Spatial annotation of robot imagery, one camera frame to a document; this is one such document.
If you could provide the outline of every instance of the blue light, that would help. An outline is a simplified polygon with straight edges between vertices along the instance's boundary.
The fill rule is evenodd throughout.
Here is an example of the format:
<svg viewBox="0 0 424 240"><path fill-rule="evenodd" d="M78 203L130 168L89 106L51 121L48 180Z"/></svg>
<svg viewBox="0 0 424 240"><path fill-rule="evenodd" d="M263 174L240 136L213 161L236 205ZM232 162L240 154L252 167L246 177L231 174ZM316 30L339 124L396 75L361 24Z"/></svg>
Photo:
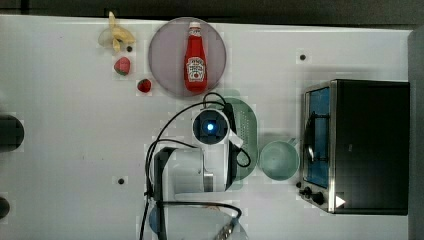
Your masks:
<svg viewBox="0 0 424 240"><path fill-rule="evenodd" d="M213 124L212 124L212 123L209 123L209 124L208 124L208 130L209 130L209 131L212 131L212 130L213 130L213 128L214 128Z"/></svg>

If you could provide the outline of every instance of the oven window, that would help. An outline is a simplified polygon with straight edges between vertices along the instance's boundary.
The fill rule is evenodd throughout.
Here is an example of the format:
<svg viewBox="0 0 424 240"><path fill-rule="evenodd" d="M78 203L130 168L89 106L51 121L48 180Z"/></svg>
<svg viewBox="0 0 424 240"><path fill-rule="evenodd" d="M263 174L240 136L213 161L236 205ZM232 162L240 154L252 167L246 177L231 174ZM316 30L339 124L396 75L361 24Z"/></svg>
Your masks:
<svg viewBox="0 0 424 240"><path fill-rule="evenodd" d="M305 180L327 188L330 89L323 88L309 94L309 116L303 159L307 168Z"/></svg>

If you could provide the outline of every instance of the black wall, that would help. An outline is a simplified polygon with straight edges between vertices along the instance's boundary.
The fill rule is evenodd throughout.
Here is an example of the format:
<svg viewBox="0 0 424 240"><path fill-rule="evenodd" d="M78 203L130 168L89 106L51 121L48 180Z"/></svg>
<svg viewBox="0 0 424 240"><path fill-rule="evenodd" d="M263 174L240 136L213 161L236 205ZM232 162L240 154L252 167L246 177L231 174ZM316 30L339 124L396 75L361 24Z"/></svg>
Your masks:
<svg viewBox="0 0 424 240"><path fill-rule="evenodd" d="M424 0L1 0L0 12L120 18L200 17L213 22L412 28L424 24Z"/></svg>

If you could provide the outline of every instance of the dark gray surface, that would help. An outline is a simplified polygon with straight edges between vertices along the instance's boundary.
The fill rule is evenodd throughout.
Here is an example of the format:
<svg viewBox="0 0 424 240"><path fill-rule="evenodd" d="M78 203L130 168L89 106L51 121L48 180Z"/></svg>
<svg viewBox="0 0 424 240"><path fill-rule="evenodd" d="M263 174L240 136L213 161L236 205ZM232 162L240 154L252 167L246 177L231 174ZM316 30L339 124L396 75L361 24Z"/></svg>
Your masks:
<svg viewBox="0 0 424 240"><path fill-rule="evenodd" d="M411 83L409 239L424 239L424 26L408 40Z"/></svg>
<svg viewBox="0 0 424 240"><path fill-rule="evenodd" d="M26 14L169 20L193 16L210 22L304 25L424 24L423 0L2 0L2 8L28 7Z"/></svg>

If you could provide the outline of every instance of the round plate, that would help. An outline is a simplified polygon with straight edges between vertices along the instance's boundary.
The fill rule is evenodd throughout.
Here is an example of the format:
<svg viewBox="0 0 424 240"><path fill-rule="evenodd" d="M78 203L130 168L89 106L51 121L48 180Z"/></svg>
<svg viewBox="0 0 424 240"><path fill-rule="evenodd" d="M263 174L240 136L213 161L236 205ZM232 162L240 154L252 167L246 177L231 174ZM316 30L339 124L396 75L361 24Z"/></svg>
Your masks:
<svg viewBox="0 0 424 240"><path fill-rule="evenodd" d="M149 47L149 67L157 82L178 97L194 96L184 84L184 56L187 49L190 22L200 22L206 55L208 89L214 88L224 73L227 53L219 33L197 18L171 20L153 37Z"/></svg>

